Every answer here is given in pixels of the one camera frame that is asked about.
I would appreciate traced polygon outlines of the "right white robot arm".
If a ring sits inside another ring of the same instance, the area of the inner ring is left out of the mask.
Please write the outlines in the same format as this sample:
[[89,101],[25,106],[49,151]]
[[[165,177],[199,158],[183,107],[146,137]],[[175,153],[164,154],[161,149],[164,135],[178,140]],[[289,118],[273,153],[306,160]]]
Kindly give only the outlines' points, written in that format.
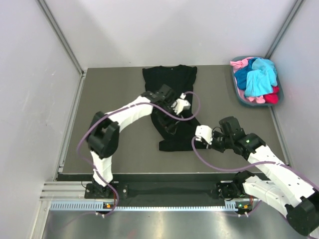
[[208,148],[219,152],[233,150],[249,167],[257,167],[268,179],[262,180],[248,171],[236,169],[233,192],[238,197],[258,198],[277,210],[289,225],[303,236],[319,231],[319,189],[310,180],[285,165],[256,134],[246,134],[235,117],[219,121],[218,131],[201,126],[200,137]]

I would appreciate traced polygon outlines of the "black t shirt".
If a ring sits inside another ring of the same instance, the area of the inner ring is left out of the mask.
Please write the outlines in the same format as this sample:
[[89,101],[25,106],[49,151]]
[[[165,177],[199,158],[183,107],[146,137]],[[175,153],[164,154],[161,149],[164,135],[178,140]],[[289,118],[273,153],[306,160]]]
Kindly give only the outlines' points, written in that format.
[[[178,96],[185,92],[192,92],[196,80],[197,67],[178,65],[173,67],[156,66],[142,70],[145,90],[155,92],[162,85],[169,86]],[[163,140],[159,142],[159,150],[164,152],[192,151],[191,140],[200,122],[193,116],[192,109],[185,110],[181,118],[192,118],[180,121],[177,134],[161,134]]]

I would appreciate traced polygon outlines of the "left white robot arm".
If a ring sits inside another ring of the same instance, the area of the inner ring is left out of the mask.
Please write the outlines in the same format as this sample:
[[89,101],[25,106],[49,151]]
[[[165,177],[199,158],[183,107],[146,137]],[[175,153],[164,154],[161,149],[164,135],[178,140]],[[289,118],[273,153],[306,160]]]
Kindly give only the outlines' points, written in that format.
[[186,94],[178,95],[167,85],[155,92],[146,91],[122,108],[94,115],[85,137],[93,159],[93,179],[88,190],[107,198],[112,194],[112,156],[119,145],[120,132],[135,121],[154,113],[160,114],[164,126],[174,128],[173,120],[181,119],[181,113],[190,109]]

